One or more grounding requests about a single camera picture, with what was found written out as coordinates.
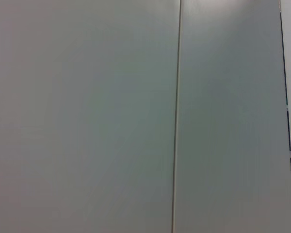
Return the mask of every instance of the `locker door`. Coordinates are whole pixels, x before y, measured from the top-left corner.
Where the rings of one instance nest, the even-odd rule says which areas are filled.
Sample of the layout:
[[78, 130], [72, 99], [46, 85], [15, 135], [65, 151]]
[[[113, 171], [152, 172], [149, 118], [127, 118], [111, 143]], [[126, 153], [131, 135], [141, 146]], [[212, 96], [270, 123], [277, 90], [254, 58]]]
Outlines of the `locker door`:
[[276, 0], [184, 0], [175, 233], [291, 233]]
[[0, 233], [169, 233], [179, 0], [0, 0]]

